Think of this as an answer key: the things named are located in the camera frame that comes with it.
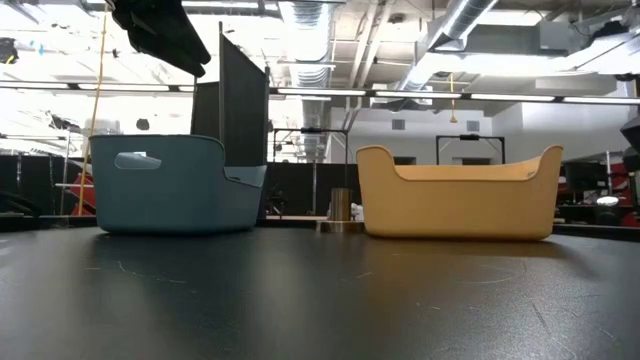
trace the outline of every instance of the bin handle cutout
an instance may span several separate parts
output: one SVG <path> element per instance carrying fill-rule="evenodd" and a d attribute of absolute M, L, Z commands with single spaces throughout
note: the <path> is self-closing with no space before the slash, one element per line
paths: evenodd
<path fill-rule="evenodd" d="M 156 170 L 162 160 L 147 156 L 146 152 L 121 152 L 116 155 L 113 164 L 121 170 Z"/>

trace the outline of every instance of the white wall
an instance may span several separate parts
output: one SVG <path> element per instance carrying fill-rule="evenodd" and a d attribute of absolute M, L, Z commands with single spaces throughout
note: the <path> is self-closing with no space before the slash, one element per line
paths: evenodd
<path fill-rule="evenodd" d="M 480 135 L 491 135 L 491 119 L 485 118 L 482 111 L 456 111 L 458 123 L 451 123 L 451 111 L 444 110 L 439 114 L 430 111 L 401 111 L 392 113 L 388 110 L 362 109 L 353 124 L 349 135 L 349 148 L 352 156 L 349 161 L 356 162 L 356 151 L 364 146 L 382 145 L 389 149 L 393 156 L 416 157 L 418 164 L 436 163 L 436 135 L 468 134 L 467 120 L 480 121 Z M 339 128 L 344 119 L 344 109 L 332 109 L 332 127 Z M 406 129 L 391 129 L 392 119 L 404 119 Z M 441 140 L 443 147 L 446 140 Z M 331 141 L 330 161 L 344 162 L 344 147 L 335 139 Z M 451 164 L 457 157 L 492 158 L 500 162 L 500 154 L 484 142 L 461 142 L 453 140 L 440 154 L 442 164 Z"/>
<path fill-rule="evenodd" d="M 627 96 L 625 85 L 609 96 Z M 506 137 L 508 162 L 538 156 L 550 145 L 562 145 L 566 160 L 629 147 L 620 133 L 629 114 L 628 106 L 517 104 L 494 117 L 493 131 Z"/>

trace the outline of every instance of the exposed ductwork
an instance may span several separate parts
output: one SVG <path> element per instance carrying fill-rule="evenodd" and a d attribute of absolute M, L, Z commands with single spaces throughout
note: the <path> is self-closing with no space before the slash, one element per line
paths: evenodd
<path fill-rule="evenodd" d="M 435 20 L 435 31 L 429 31 L 427 53 L 411 68 L 407 76 L 398 84 L 398 90 L 419 91 L 437 72 L 439 57 L 429 51 L 452 40 L 465 38 L 475 28 L 480 16 L 491 10 L 498 0 L 453 0 L 447 12 Z"/>
<path fill-rule="evenodd" d="M 290 67 L 294 87 L 326 88 L 329 86 L 330 68 L 310 63 L 326 62 L 329 56 L 329 37 L 331 34 L 332 4 L 319 2 L 280 2 L 282 19 L 289 28 L 291 36 L 289 52 L 296 61 L 305 66 Z M 303 127 L 327 128 L 330 125 L 325 102 L 302 101 Z M 321 144 L 326 146 L 326 137 Z M 308 158 L 316 153 L 324 154 L 324 149 L 314 149 L 317 137 L 302 136 L 305 153 Z"/>

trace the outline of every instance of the tan plastic bin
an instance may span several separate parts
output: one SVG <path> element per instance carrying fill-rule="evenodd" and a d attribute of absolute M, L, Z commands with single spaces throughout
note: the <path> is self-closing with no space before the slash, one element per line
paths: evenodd
<path fill-rule="evenodd" d="M 562 147 L 522 163 L 395 166 L 381 146 L 358 150 L 367 232 L 384 237 L 541 240 L 551 234 Z"/>

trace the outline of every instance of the black table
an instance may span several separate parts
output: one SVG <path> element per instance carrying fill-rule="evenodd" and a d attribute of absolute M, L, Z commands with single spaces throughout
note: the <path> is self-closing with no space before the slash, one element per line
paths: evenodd
<path fill-rule="evenodd" d="M 637 359 L 640 244 L 0 234 L 0 359 Z"/>

